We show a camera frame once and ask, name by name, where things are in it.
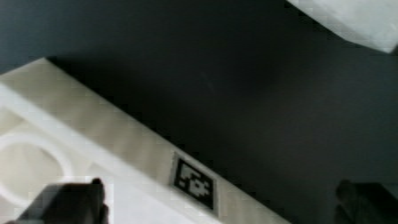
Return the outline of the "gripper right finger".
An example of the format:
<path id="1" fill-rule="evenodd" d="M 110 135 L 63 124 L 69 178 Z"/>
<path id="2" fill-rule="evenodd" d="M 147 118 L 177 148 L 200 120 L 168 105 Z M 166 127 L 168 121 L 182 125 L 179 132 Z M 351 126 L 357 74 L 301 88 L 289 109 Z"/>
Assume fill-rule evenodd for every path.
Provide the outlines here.
<path id="1" fill-rule="evenodd" d="M 335 199 L 333 224 L 398 224 L 398 199 L 380 183 L 342 180 Z"/>

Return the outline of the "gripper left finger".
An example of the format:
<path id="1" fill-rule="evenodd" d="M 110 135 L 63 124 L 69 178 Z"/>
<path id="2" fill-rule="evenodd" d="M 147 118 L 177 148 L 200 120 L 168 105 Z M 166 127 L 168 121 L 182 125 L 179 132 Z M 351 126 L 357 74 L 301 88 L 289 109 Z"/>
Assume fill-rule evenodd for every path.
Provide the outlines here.
<path id="1" fill-rule="evenodd" d="M 94 178 L 88 183 L 49 184 L 15 224 L 108 224 L 101 179 Z"/>

